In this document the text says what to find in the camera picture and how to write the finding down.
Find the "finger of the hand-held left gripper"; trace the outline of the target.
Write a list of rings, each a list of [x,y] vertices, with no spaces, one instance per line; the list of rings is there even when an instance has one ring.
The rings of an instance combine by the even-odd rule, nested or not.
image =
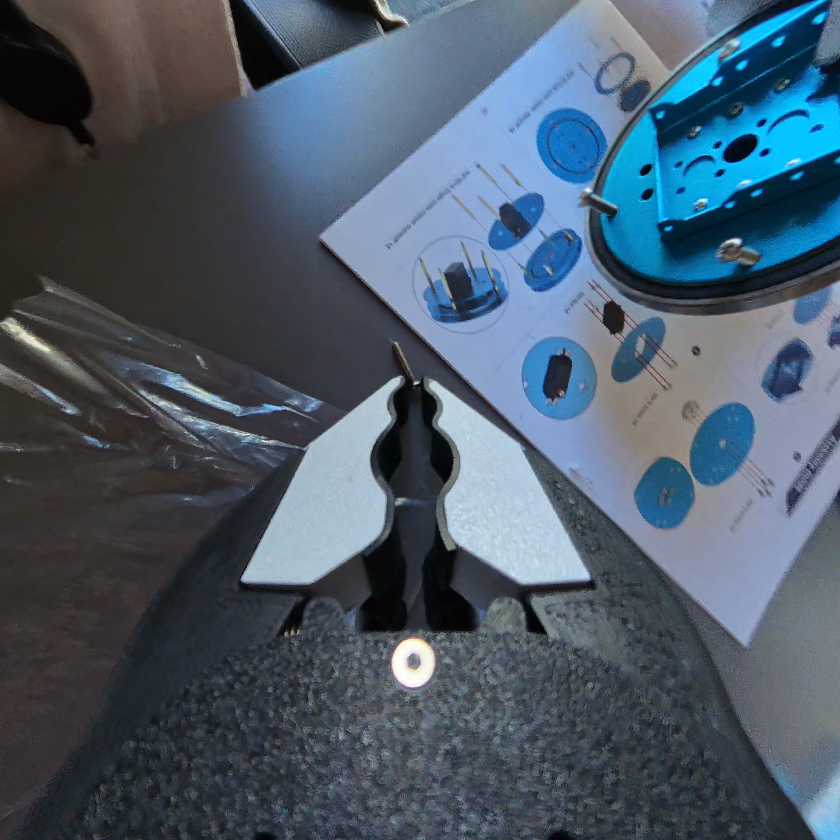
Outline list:
[[[817,42],[813,65],[833,67],[839,62],[839,1],[832,1]]]

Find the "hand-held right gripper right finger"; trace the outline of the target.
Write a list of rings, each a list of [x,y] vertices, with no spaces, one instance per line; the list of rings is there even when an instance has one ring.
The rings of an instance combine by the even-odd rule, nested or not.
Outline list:
[[[526,449],[435,380],[424,380],[430,464],[442,486],[423,563],[427,624],[472,631],[498,599],[586,591],[592,574]]]

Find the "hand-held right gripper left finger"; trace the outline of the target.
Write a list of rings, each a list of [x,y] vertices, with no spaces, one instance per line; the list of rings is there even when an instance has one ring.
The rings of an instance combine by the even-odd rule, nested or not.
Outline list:
[[[411,450],[410,381],[394,377],[305,451],[239,579],[333,599],[367,632],[405,628],[407,561],[397,491]]]

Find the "grey desk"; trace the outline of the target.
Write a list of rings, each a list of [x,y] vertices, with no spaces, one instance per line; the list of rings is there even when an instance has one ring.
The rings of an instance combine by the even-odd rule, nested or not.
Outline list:
[[[681,585],[321,241],[574,3],[545,20],[525,5],[466,7],[2,198],[2,261],[26,257],[131,322],[212,350],[210,329],[221,350],[256,333],[260,363],[279,350],[297,375],[328,366],[358,405],[403,377],[394,340],[422,381],[396,499],[405,628],[367,632],[331,598],[240,584],[303,448],[154,597],[17,838],[814,837],[744,731]],[[838,280],[837,261],[750,295],[643,296],[592,253],[579,195],[599,277],[657,313],[763,312]],[[468,632],[429,627],[442,483],[424,380],[526,449],[590,590],[500,598]]]

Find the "white instruction booklet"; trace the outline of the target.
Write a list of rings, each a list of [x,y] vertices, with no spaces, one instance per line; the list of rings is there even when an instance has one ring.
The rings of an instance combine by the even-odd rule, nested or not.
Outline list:
[[[579,2],[321,241],[747,644],[838,492],[838,286],[692,318],[599,277],[576,200],[664,78]]]

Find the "clear flat plastic bag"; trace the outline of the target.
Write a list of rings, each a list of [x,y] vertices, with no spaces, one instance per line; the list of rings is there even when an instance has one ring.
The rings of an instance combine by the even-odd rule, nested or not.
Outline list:
[[[225,505],[344,411],[41,278],[2,301],[2,513]]]

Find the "grey woven fabric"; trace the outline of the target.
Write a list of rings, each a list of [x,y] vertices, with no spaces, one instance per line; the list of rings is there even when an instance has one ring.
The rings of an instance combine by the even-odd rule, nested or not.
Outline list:
[[[238,51],[259,89],[408,26],[385,1],[230,1]]]

